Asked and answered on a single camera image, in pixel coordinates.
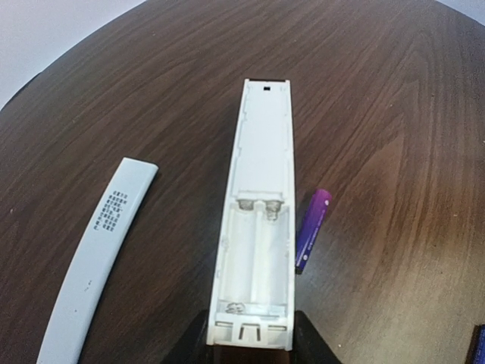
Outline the white remote control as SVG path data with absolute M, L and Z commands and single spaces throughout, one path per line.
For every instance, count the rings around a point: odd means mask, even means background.
M 294 160 L 290 82 L 245 80 L 208 311 L 208 345 L 293 347 Z

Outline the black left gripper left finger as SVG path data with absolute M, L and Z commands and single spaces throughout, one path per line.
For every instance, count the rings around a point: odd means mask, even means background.
M 210 363 L 211 348 L 206 345 L 208 311 L 202 310 L 191 321 L 165 356 L 165 363 Z

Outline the purple battery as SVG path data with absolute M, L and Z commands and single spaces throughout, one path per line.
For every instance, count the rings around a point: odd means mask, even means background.
M 305 269 L 331 201 L 331 194 L 322 189 L 316 190 L 311 197 L 296 236 L 295 271 L 297 275 L 303 273 Z
M 467 364 L 484 364 L 484 335 L 484 324 L 474 327 L 465 361 Z

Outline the white remote battery cover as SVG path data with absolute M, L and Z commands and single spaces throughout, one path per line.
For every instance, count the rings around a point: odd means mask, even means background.
M 77 363 L 117 254 L 158 166 L 123 158 L 100 198 L 70 262 L 37 357 Z

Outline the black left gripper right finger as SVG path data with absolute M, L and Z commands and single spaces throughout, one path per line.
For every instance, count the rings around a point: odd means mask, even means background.
M 294 319 L 294 363 L 342 364 L 303 311 L 296 311 Z

